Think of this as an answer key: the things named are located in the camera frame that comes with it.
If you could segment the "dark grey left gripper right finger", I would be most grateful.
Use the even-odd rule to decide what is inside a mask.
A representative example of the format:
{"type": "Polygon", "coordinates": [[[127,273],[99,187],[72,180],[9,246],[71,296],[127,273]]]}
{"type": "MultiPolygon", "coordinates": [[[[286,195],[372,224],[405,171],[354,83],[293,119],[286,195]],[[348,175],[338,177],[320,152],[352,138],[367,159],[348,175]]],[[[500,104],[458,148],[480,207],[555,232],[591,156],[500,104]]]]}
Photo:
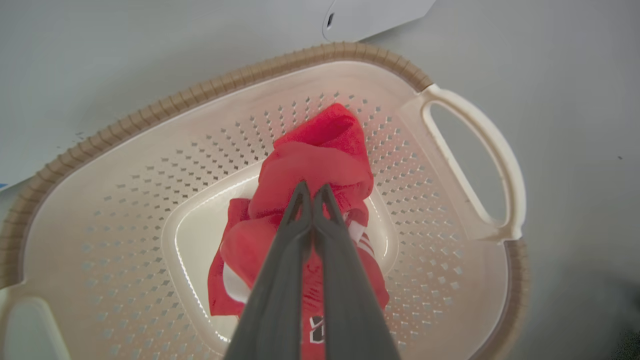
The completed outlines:
{"type": "Polygon", "coordinates": [[[330,185],[313,198],[314,249],[322,260],[328,360],[398,360],[400,354],[330,185]]]}

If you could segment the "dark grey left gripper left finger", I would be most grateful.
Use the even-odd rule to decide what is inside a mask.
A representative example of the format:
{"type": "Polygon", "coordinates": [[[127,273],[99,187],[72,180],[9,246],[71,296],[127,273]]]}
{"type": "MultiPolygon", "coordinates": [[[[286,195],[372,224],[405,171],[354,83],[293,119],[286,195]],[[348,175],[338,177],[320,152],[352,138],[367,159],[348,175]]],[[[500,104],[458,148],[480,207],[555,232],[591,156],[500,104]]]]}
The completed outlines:
{"type": "Polygon", "coordinates": [[[226,360],[301,358],[303,266],[312,245],[307,183],[295,187],[265,262],[226,349],[226,360]]]}

